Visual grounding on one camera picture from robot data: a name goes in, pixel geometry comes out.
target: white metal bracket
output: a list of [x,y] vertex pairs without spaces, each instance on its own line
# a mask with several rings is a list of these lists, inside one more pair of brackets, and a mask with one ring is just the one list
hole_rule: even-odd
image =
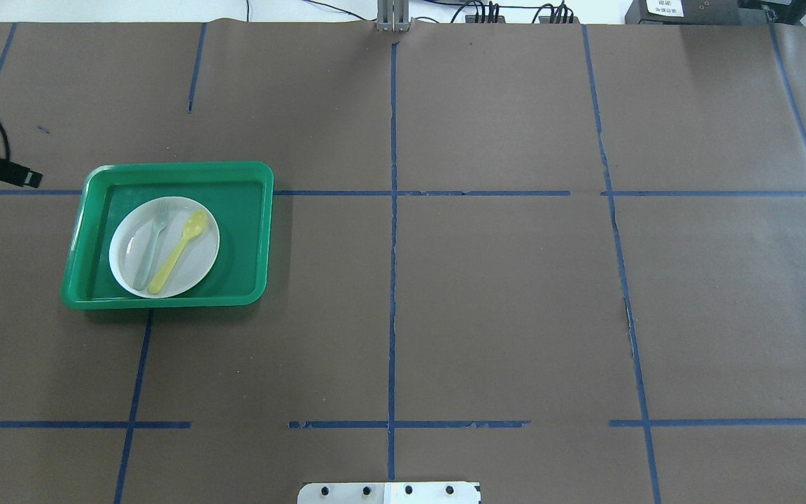
[[297,504],[481,504],[481,485],[470,482],[307,484]]
[[409,32],[409,0],[378,0],[379,32]]

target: white floor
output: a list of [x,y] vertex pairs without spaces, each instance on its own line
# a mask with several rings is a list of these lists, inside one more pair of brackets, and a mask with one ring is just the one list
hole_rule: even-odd
[[[325,0],[374,18],[375,0]],[[538,6],[541,2],[514,0],[503,6]],[[585,23],[622,25],[630,0],[569,0],[568,6]],[[431,16],[448,22],[456,7],[436,6],[422,0],[410,1],[410,14]],[[246,19],[246,0],[0,0],[0,22],[204,22],[218,18]],[[506,22],[530,22],[533,9],[503,8]],[[250,20],[256,22],[336,22],[351,20],[345,13],[307,4],[304,0],[250,0]]]

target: white sticker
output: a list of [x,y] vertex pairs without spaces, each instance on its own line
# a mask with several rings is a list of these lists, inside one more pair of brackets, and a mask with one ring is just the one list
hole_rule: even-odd
[[681,0],[646,0],[646,7],[649,9],[650,14],[682,17]]

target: round white plate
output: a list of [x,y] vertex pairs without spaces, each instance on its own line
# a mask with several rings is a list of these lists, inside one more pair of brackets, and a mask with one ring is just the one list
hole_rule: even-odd
[[[169,210],[169,224],[160,233],[160,238],[157,240],[159,243],[157,243],[154,263],[151,265],[147,281],[151,281],[151,278],[160,269],[160,265],[164,264],[167,256],[173,251],[173,247],[179,243],[185,221],[195,211],[204,210],[207,213],[208,223],[204,232],[185,246],[185,250],[179,256],[179,261],[176,262],[164,288],[160,293],[152,294],[148,292],[147,283],[141,290],[134,289],[132,283],[134,283],[141,262],[143,262],[145,249],[151,239],[151,225],[153,225],[154,215],[161,201]],[[108,259],[114,278],[125,290],[143,298],[160,299],[176,296],[176,294],[184,293],[191,287],[195,287],[211,271],[219,251],[220,228],[210,210],[185,197],[161,197],[139,205],[121,221],[114,232],[114,238],[111,239]]]

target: white mounting plate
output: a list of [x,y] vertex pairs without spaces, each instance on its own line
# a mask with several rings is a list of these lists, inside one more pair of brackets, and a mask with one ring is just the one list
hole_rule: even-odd
[[307,484],[297,504],[480,504],[480,488],[470,482]]

